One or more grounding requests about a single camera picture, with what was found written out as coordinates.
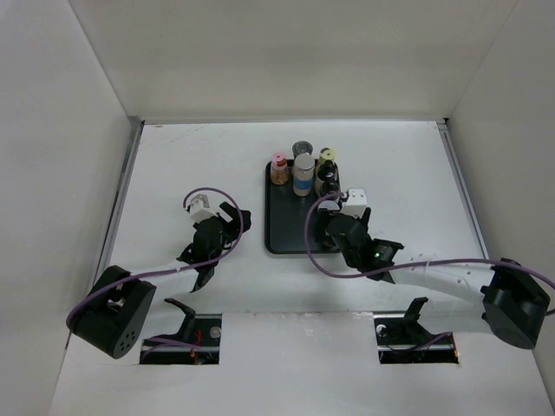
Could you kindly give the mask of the pink cap spice bottle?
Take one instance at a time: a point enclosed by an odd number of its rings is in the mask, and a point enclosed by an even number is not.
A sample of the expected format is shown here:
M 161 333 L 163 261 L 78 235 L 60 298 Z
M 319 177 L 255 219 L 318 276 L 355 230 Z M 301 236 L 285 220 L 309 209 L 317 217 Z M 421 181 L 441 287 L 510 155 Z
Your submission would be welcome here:
M 289 167 L 284 152 L 271 156 L 270 180 L 274 185 L 285 185 L 289 179 Z

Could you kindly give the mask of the silver lid blue label jar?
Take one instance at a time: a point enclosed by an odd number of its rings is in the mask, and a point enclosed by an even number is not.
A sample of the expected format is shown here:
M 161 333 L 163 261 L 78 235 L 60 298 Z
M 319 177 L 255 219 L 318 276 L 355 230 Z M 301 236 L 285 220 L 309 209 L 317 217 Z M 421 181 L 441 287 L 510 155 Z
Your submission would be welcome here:
M 298 197 L 310 194 L 313 186 L 315 160 L 309 153 L 299 154 L 293 164 L 293 191 Z

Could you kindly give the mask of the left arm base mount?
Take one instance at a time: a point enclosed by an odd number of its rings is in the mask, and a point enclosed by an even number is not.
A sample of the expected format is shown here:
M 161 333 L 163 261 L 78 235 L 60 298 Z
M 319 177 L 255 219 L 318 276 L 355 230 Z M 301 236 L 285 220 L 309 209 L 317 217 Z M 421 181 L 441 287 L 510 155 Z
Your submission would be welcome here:
M 218 365 L 222 338 L 222 315 L 197 314 L 174 298 L 165 303 L 178 308 L 184 318 L 173 334 L 155 335 L 142 342 L 141 365 Z

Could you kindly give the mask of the black knob cap bottle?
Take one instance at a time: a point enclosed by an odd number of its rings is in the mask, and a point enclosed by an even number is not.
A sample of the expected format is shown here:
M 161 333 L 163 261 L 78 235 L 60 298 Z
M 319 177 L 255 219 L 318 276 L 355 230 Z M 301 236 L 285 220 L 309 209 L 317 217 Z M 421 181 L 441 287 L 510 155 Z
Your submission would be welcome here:
M 337 201 L 341 196 L 341 187 L 339 183 L 333 179 L 328 179 L 324 181 L 319 189 L 318 196 L 320 198 L 328 195 L 334 195 L 331 201 Z

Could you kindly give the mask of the black cap spice bottle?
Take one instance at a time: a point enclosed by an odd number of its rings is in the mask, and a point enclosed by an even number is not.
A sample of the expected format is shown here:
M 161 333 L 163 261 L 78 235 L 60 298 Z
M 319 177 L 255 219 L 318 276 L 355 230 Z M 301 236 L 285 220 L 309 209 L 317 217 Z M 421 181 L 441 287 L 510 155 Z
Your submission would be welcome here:
M 317 170 L 317 178 L 321 182 L 337 181 L 338 168 L 334 161 L 325 160 Z

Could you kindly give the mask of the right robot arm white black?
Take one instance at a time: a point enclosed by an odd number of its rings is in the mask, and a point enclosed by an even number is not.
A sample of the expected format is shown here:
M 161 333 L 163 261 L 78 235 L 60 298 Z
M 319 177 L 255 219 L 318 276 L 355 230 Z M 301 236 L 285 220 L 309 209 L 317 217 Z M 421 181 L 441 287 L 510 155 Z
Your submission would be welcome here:
M 403 245 L 372 238 L 370 209 L 360 216 L 320 209 L 317 229 L 340 250 L 356 277 L 430 289 L 461 300 L 460 306 L 428 307 L 430 317 L 414 313 L 402 321 L 411 342 L 425 341 L 434 325 L 440 332 L 486 332 L 521 349 L 535 348 L 544 320 L 552 314 L 551 298 L 540 286 L 548 279 L 502 258 L 434 260 L 419 255 L 409 263 L 394 261 Z

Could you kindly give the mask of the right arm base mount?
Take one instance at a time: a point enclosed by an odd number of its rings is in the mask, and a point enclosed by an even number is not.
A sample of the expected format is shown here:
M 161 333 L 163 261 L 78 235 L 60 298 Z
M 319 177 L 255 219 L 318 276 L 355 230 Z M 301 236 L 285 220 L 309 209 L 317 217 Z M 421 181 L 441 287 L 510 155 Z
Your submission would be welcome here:
M 378 360 L 394 364 L 458 364 L 452 333 L 432 334 L 420 323 L 426 297 L 415 298 L 404 312 L 374 315 Z

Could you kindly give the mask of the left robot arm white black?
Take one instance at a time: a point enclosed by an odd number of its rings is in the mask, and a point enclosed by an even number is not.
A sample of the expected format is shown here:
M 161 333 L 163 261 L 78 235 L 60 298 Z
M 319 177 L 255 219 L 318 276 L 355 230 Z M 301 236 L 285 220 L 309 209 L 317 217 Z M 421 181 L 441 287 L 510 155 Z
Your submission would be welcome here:
M 147 279 L 182 276 L 188 291 L 203 289 L 213 278 L 219 259 L 251 228 L 251 212 L 223 202 L 211 210 L 204 194 L 193 198 L 186 211 L 193 220 L 192 242 L 164 270 L 134 274 L 120 266 L 105 269 L 87 297 L 66 318 L 71 334 L 114 359 L 137 342 L 154 298 L 156 286 Z

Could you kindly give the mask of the yellow cap spice bottle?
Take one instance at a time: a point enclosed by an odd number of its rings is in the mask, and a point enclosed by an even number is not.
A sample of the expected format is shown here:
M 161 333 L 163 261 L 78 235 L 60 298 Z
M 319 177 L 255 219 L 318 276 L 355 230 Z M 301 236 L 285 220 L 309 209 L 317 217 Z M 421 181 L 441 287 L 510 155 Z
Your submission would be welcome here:
M 320 164 L 323 164 L 327 161 L 334 163 L 335 159 L 336 159 L 335 151 L 331 148 L 325 147 L 320 151 L 318 161 Z

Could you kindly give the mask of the tall dark pepper grinder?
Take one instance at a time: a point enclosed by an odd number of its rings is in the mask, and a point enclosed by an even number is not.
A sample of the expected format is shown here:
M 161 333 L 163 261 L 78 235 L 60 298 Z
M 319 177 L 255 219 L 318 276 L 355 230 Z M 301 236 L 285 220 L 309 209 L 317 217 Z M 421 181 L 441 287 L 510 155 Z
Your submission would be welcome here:
M 323 247 L 329 252 L 339 252 L 339 247 L 332 240 L 325 240 L 323 242 Z

